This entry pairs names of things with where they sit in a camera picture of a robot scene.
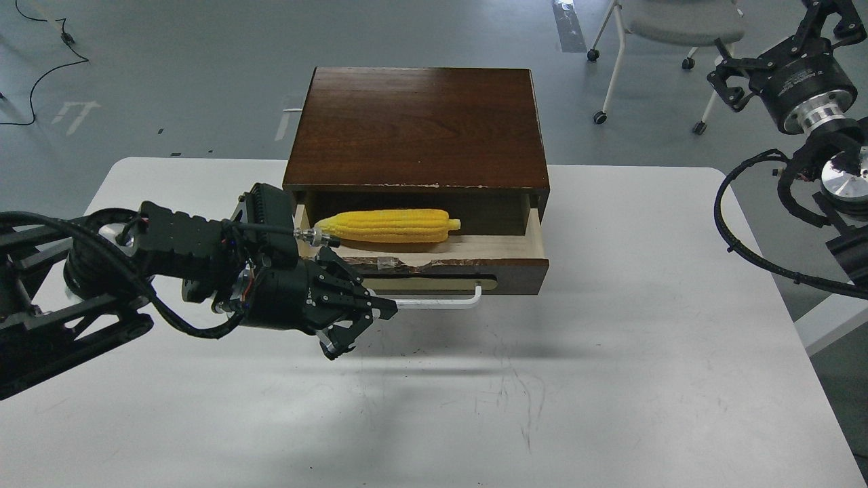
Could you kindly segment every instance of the chair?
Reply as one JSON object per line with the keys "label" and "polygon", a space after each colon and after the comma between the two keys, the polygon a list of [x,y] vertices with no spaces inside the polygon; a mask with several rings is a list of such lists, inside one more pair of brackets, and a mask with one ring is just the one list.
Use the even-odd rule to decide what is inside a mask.
{"label": "chair", "polygon": [[[623,4],[627,5],[626,27],[621,14]],[[600,42],[602,32],[613,12],[618,29],[618,57],[615,59],[615,69],[612,71],[602,110],[594,114],[594,123],[597,124],[604,123],[608,118],[608,107],[623,64],[627,34],[636,34],[661,43],[692,47],[681,62],[683,69],[694,66],[693,54],[697,48],[713,46],[714,40],[720,38],[732,50],[732,44],[745,35],[744,20],[732,0],[611,0],[594,44],[588,51],[588,61],[591,63],[600,57],[596,45]],[[702,118],[694,125],[693,132],[696,135],[705,132],[706,120],[716,97],[717,95],[712,93]]]}

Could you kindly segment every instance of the corn cob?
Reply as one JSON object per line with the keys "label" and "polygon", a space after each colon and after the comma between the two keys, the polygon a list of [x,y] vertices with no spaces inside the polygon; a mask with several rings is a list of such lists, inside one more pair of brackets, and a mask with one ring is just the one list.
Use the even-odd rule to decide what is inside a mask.
{"label": "corn cob", "polygon": [[400,208],[342,212],[314,227],[352,241],[443,242],[449,231],[461,228],[461,221],[435,208]]}

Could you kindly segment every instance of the gray floor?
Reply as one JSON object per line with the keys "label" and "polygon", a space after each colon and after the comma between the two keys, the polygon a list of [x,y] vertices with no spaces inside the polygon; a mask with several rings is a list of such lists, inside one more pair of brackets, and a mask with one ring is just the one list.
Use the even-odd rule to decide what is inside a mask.
{"label": "gray floor", "polygon": [[[577,3],[590,44],[606,2]],[[868,0],[855,3],[868,20]],[[614,29],[604,33],[596,64],[586,63],[583,53],[563,52],[550,0],[40,4],[69,17],[76,48],[92,62],[61,69],[39,85],[37,124],[0,127],[1,209],[77,216],[111,165],[127,156],[287,158],[298,119],[292,115],[280,137],[282,109],[301,106],[315,66],[530,68],[550,164],[728,171],[761,150],[792,153],[804,141],[778,133],[759,101],[739,114],[718,104],[708,131],[690,134],[710,95],[705,74],[716,55],[701,50],[696,69],[685,72],[684,49],[632,36],[609,120],[595,126],[591,115],[602,105],[617,36]],[[22,8],[38,16],[29,2]],[[804,13],[796,1],[756,0],[741,8],[748,33],[737,54],[744,56],[792,34]],[[868,89],[868,42],[840,49],[836,57],[857,86]],[[29,120],[32,83],[71,61],[48,24],[20,17],[11,0],[0,3],[0,92],[9,98],[0,102],[0,121]],[[83,105],[73,104],[59,115],[64,103],[82,102],[98,107],[91,104],[79,118]],[[850,113],[868,115],[868,96]],[[834,234],[786,213],[770,169],[746,173],[735,186],[763,254],[844,279],[825,250]],[[796,190],[807,197],[816,187]],[[778,285],[794,319],[826,297],[786,280]],[[868,452],[866,331],[862,326],[814,357],[845,435],[862,453]],[[862,467],[868,472],[865,462]]]}

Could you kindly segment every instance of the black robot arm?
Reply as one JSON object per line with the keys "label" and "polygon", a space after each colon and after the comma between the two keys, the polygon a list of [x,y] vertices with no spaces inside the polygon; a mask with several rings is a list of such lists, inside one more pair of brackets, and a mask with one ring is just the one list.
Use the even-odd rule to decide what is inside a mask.
{"label": "black robot arm", "polygon": [[[771,149],[734,169],[717,194],[714,219],[729,250],[753,264],[797,283],[868,299],[868,226],[857,227],[845,220],[868,220],[868,117],[856,121],[845,115],[857,90],[833,56],[840,46],[864,41],[865,26],[851,0],[803,4],[807,10],[795,34],[755,58],[733,58],[720,40],[716,42],[722,60],[707,79],[723,101],[738,112],[758,96],[780,132],[808,136],[792,158]],[[832,15],[840,17],[832,29],[835,43],[822,36]],[[747,79],[747,92],[729,86],[733,76]],[[784,269],[748,250],[729,231],[720,211],[723,192],[746,168],[762,161],[785,164],[777,191],[791,215],[816,227],[833,225],[841,234],[826,246],[853,285]],[[791,190],[796,181],[816,180],[821,185],[813,199],[821,213],[796,201]]]}
{"label": "black robot arm", "polygon": [[[297,329],[318,336],[329,359],[351,351],[375,317],[397,311],[330,249],[337,239],[294,227],[289,194],[257,184],[239,200],[223,221],[150,201],[138,211],[111,208],[72,221],[0,213],[0,399],[140,337],[154,324],[137,312],[148,303],[199,338],[218,339],[237,326]],[[298,240],[322,247],[301,259]],[[82,301],[43,313],[31,302],[30,277],[64,259],[63,277]],[[192,326],[157,296],[155,275],[182,279],[185,301],[211,299],[228,318]],[[103,315],[117,320],[85,334]]]}

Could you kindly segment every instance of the box top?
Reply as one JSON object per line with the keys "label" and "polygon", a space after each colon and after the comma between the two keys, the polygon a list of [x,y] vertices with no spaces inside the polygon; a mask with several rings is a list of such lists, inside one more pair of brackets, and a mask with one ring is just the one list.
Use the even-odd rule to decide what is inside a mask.
{"label": "box top", "polygon": [[549,192],[530,71],[316,68],[289,189]]}

